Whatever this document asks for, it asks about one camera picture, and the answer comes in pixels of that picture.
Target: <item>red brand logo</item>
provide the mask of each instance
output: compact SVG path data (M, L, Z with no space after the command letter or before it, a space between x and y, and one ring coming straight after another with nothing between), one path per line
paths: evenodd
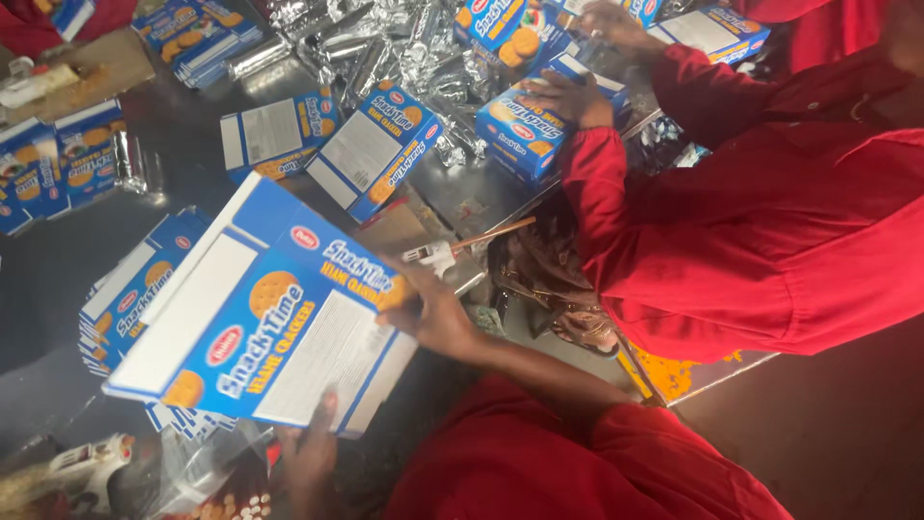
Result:
M240 344L240 339L244 337L244 328L240 325L232 325L218 335L218 338L209 346L209 351L205 353L205 363L209 366L219 366Z
M292 228L292 240L305 249L318 249L318 235L304 226Z
M532 141L533 139L536 139L536 134L532 133L532 130L524 127L523 125L519 123L514 123L510 125L510 128L514 131L516 135L522 137L523 139L529 139L530 141Z
M138 298L138 291L132 291L125 295L125 298L122 298L122 301L118 303L118 312L124 313L128 308L135 303L135 298Z

